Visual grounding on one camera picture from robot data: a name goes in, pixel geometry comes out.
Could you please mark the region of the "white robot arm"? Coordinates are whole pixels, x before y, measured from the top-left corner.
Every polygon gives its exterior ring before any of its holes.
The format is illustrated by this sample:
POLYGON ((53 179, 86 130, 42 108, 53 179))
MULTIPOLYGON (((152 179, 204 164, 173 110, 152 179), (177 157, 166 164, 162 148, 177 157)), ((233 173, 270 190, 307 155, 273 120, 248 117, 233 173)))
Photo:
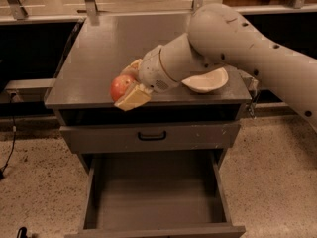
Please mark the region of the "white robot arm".
POLYGON ((115 102, 128 111, 149 102, 153 92, 179 86, 200 68, 223 65, 243 70, 317 128, 317 60, 278 44, 245 17, 223 4, 195 11, 187 32, 148 51, 130 66, 135 81, 115 102))

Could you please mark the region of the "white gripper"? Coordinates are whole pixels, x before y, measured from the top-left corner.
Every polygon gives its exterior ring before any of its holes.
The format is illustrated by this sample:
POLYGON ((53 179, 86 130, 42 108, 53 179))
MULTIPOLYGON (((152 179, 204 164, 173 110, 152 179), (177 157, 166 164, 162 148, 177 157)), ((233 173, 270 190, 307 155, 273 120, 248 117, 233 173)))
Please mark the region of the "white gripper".
POLYGON ((136 59, 120 73, 121 78, 132 77, 140 83, 132 83, 125 94, 120 97, 115 106, 123 111, 140 107, 152 98, 152 90, 158 93, 167 92, 179 86, 164 70, 160 52, 162 45, 147 52, 143 59, 136 59))

